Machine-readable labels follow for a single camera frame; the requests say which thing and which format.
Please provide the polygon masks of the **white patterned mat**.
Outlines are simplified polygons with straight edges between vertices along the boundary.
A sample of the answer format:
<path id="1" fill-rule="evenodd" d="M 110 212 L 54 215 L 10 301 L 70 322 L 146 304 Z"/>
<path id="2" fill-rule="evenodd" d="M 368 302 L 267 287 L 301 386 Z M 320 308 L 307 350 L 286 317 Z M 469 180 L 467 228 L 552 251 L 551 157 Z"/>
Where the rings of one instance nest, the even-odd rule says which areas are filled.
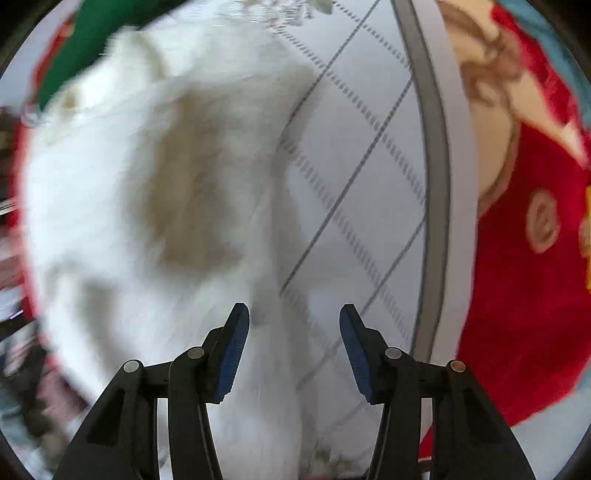
<path id="1" fill-rule="evenodd" d="M 235 1 L 315 76 L 287 124 L 280 297 L 303 413 L 301 478 L 367 470 L 381 411 L 356 387 L 339 311 L 444 365 L 472 289 L 475 139 L 439 1 Z"/>

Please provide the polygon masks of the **light blue quilt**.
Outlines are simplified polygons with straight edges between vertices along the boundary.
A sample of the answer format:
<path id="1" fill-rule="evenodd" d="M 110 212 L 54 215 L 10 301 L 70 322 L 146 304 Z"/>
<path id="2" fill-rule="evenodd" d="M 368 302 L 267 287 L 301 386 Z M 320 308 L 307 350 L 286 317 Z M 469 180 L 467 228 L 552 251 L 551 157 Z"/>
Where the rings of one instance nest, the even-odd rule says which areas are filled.
<path id="1" fill-rule="evenodd" d="M 528 1 L 498 1 L 516 28 L 522 55 L 562 124 L 576 117 L 590 129 L 590 81 L 550 22 Z"/>

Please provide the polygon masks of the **white knit cardigan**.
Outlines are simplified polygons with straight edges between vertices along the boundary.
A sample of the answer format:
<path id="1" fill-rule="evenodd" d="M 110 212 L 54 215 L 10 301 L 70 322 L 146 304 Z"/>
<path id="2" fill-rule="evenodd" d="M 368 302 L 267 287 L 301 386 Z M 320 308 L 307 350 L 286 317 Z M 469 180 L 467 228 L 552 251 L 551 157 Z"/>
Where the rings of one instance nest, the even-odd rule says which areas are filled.
<path id="1" fill-rule="evenodd" d="M 276 150 L 311 76 L 247 21 L 126 28 L 57 92 L 26 146 L 35 304 L 85 401 L 124 361 L 171 360 L 249 307 L 238 375 L 211 412 L 228 479 L 294 479 L 300 464 L 271 235 Z"/>

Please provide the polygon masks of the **red floral blanket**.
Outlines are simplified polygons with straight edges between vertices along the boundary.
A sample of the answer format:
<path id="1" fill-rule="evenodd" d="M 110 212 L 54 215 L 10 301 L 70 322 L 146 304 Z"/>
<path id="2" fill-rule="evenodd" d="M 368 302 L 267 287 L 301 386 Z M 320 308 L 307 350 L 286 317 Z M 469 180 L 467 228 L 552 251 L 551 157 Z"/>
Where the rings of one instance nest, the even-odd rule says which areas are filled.
<path id="1" fill-rule="evenodd" d="M 452 167 L 430 359 L 464 362 L 551 479 L 590 425 L 590 129 L 557 120 L 511 20 L 498 1 L 441 1 L 426 27 L 476 148 Z"/>

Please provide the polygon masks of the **folded dark green sweater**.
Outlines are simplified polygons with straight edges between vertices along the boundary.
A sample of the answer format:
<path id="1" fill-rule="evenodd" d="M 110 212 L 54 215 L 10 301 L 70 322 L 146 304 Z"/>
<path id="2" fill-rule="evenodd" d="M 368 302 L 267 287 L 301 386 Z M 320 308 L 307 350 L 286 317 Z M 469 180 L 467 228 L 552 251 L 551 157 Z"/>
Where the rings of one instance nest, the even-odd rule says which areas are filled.
<path id="1" fill-rule="evenodd" d="M 106 41 L 124 26 L 144 27 L 183 5 L 182 0 L 87 0 L 74 18 L 73 33 L 48 63 L 35 103 L 43 111 L 53 95 L 89 67 L 103 52 Z"/>

